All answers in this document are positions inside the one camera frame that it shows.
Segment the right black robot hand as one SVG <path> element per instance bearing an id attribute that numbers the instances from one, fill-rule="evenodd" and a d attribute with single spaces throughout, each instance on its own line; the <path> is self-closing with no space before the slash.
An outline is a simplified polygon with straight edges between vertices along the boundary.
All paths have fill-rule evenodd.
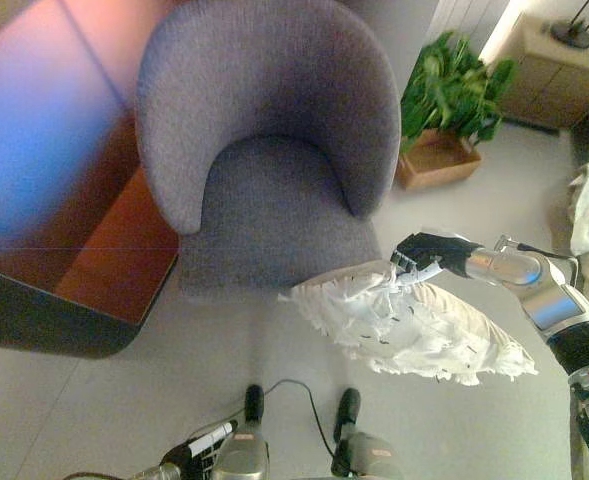
<path id="1" fill-rule="evenodd" d="M 482 245 L 460 236 L 419 232 L 406 237 L 393 250 L 390 262 L 403 285 L 426 282 L 443 271 L 468 278 L 466 262 Z"/>

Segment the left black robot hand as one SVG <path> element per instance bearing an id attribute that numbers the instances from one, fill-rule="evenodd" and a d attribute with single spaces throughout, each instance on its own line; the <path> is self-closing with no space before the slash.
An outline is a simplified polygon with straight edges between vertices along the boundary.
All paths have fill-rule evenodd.
<path id="1" fill-rule="evenodd" d="M 237 427 L 238 422 L 230 420 L 208 433 L 190 438 L 167 452 L 160 465 L 174 467 L 179 479 L 209 479 L 224 440 Z"/>

